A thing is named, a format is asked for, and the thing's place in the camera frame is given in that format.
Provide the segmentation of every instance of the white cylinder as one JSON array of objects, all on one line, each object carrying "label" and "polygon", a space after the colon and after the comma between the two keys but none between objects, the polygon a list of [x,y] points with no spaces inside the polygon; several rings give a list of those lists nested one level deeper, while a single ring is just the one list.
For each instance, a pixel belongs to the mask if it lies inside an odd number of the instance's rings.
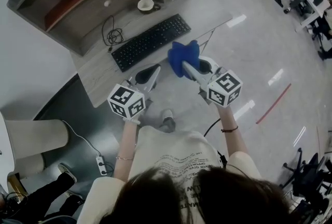
[{"label": "white cylinder", "polygon": [[18,159],[15,163],[15,171],[11,174],[20,174],[20,179],[40,173],[44,170],[45,163],[42,154],[33,155],[24,159]]},{"label": "white cylinder", "polygon": [[63,147],[68,142],[68,130],[60,120],[5,123],[16,160]]}]

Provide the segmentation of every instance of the person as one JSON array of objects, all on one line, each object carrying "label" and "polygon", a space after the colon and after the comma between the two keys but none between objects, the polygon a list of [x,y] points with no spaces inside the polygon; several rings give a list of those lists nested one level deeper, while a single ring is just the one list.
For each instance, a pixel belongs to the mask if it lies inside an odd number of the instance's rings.
[{"label": "person", "polygon": [[[319,17],[317,19],[318,27],[313,28],[314,34],[320,34],[323,33],[327,40],[329,40],[332,44],[332,7],[329,7],[323,17]],[[332,58],[332,48],[330,48],[328,51],[325,51],[323,48],[318,51],[319,57],[324,61],[326,59]]]},{"label": "person", "polygon": [[114,178],[94,182],[78,223],[292,223],[282,190],[261,178],[231,108],[217,110],[226,169],[203,135],[175,130],[169,109],[159,129],[139,130],[136,146],[137,124],[126,121]]},{"label": "person", "polygon": [[[57,180],[25,197],[14,212],[8,211],[6,214],[1,214],[2,222],[4,224],[36,224],[59,216],[73,216],[78,207],[84,203],[80,195],[68,191],[77,182],[77,178],[64,164],[58,164],[58,169],[61,174]],[[45,216],[51,203],[63,193],[67,199],[60,210]],[[57,223],[76,223],[76,221],[73,218],[62,217],[57,219]]]}]

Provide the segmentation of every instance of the red line on floor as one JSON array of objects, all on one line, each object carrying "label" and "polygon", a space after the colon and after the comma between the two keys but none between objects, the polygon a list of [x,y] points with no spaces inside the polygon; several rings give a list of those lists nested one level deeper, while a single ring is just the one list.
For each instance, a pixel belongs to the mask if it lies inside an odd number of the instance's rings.
[{"label": "red line on floor", "polygon": [[256,124],[259,124],[263,121],[263,119],[266,117],[267,114],[269,114],[270,111],[274,108],[274,106],[279,102],[279,100],[282,98],[283,95],[287,92],[287,90],[291,87],[291,83],[287,86],[287,88],[281,93],[281,95],[277,98],[277,100],[272,104],[272,106],[266,111],[266,113],[256,122]]}]

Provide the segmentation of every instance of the power strip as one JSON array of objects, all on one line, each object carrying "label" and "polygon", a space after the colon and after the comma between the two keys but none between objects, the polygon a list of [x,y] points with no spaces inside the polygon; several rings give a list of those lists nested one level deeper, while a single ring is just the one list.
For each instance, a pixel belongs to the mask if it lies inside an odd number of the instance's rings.
[{"label": "power strip", "polygon": [[103,176],[106,175],[107,170],[106,170],[106,167],[105,167],[104,158],[102,156],[98,156],[98,157],[96,157],[96,160],[97,160],[97,165],[98,165],[100,174],[103,175]]}]

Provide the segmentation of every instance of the white tile floor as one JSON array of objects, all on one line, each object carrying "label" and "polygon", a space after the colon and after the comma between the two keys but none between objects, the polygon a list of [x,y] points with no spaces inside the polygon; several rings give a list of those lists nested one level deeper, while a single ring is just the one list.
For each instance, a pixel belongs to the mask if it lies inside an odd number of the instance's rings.
[{"label": "white tile floor", "polygon": [[[218,1],[234,18],[246,15],[246,19],[231,28],[217,28],[203,55],[209,56],[212,50],[219,53],[214,59],[243,80],[243,92],[233,111],[254,102],[238,119],[241,132],[262,176],[278,181],[281,165],[294,159],[297,148],[302,147],[306,159],[315,152],[324,153],[332,124],[331,62],[320,60],[306,30],[295,32],[298,15],[285,15],[274,0]],[[280,78],[271,83],[278,72]],[[275,108],[256,124],[290,83]],[[218,138],[214,134],[211,140],[221,145],[223,140]]]},{"label": "white tile floor", "polygon": [[[285,176],[282,164],[291,163],[299,147],[307,160],[315,152],[322,155],[326,149],[327,131],[332,128],[332,63],[320,60],[306,31],[295,32],[297,14],[285,15],[274,0],[214,1],[234,18],[246,15],[246,19],[233,27],[226,24],[218,27],[203,55],[211,55],[212,50],[218,53],[214,55],[216,62],[232,69],[244,82],[241,96],[232,105],[233,112],[262,176],[280,182],[281,176]],[[256,124],[289,84],[291,87],[273,110]],[[177,78],[167,62],[163,62],[160,80],[151,94],[154,103],[145,122],[158,126],[161,110],[171,108],[178,130],[204,133],[218,116],[214,105],[208,106],[197,93],[196,83]],[[59,101],[47,117],[67,120],[105,155],[107,162],[114,162],[123,124],[110,112],[107,103],[94,109],[79,83]],[[219,124],[211,129],[207,139],[227,154],[219,129]],[[99,175],[94,153],[74,135],[67,147],[45,157],[48,168],[23,183],[29,192],[54,180],[53,172],[59,162],[73,169],[79,183],[72,189],[83,195]],[[57,201],[49,212],[58,210],[64,197]]]}]

